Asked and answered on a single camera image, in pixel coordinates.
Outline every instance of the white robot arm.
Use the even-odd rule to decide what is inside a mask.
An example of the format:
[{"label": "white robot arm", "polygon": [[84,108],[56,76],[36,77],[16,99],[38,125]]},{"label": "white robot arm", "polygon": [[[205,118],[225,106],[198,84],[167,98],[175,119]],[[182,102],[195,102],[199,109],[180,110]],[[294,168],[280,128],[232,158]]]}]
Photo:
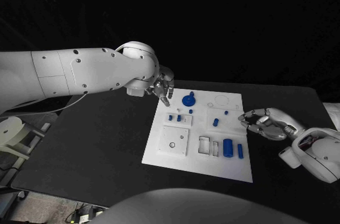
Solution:
[{"label": "white robot arm", "polygon": [[29,101],[123,86],[128,95],[154,93],[170,105],[173,72],[160,66],[153,48],[140,42],[131,41],[117,50],[0,52],[0,114]]},{"label": "white robot arm", "polygon": [[[261,116],[257,124],[245,121]],[[293,140],[293,146],[280,152],[280,157],[291,166],[300,165],[323,181],[333,183],[340,179],[340,132],[329,128],[304,126],[275,108],[252,110],[239,116],[241,124],[270,140]]]}]

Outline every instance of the chair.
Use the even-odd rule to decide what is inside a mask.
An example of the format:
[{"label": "chair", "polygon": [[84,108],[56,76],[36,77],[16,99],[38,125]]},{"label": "chair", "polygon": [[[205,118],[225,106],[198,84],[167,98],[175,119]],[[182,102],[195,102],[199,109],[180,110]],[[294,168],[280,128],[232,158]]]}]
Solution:
[{"label": "chair", "polygon": [[33,132],[41,138],[45,137],[45,132],[23,122],[18,117],[9,117],[0,123],[0,151],[7,152],[23,159],[29,159],[28,146],[20,143],[29,132]]}]

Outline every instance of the white board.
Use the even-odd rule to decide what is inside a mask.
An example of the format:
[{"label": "white board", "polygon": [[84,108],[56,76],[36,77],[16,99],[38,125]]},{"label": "white board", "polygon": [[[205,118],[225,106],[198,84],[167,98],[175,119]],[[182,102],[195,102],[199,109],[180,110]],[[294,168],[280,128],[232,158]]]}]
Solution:
[{"label": "white board", "polygon": [[[196,104],[188,107],[182,99],[190,91],[195,92]],[[238,121],[242,113],[241,94],[176,88],[170,107],[159,101],[141,163],[252,182],[247,128]],[[209,154],[199,153],[200,137],[209,138]],[[224,156],[224,139],[234,141],[232,158]],[[238,144],[242,144],[244,159],[238,156]],[[218,148],[218,157],[213,156],[213,148]]]}]

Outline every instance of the black table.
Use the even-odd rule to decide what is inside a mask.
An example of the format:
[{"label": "black table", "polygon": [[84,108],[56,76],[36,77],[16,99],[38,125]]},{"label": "black table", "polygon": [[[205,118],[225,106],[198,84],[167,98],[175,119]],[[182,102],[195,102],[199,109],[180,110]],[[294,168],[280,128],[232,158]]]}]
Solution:
[{"label": "black table", "polygon": [[[296,86],[177,81],[177,88],[241,93],[244,110],[275,107],[310,127],[334,128],[316,90]],[[141,163],[159,99],[126,89],[88,95],[61,114],[23,165],[16,189],[111,206],[146,191],[196,188],[278,209],[311,223],[340,221],[340,183],[320,181],[278,152],[291,141],[248,133],[254,183]]]}]

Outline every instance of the blue object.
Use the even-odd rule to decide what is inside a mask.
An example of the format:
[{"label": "blue object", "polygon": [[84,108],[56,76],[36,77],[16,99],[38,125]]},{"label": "blue object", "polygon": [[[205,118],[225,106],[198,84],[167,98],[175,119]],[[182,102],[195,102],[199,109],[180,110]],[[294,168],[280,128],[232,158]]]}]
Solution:
[{"label": "blue object", "polygon": [[218,118],[213,120],[213,124],[215,127],[218,126]]},{"label": "blue object", "polygon": [[196,103],[196,99],[193,97],[193,91],[190,92],[190,95],[186,95],[182,99],[183,105],[190,107],[195,105]]},{"label": "blue object", "polygon": [[225,139],[224,140],[224,156],[226,158],[232,158],[234,157],[232,140],[231,139]]},{"label": "blue object", "polygon": [[238,150],[239,150],[239,159],[244,158],[244,150],[242,150],[242,145],[238,144]]}]

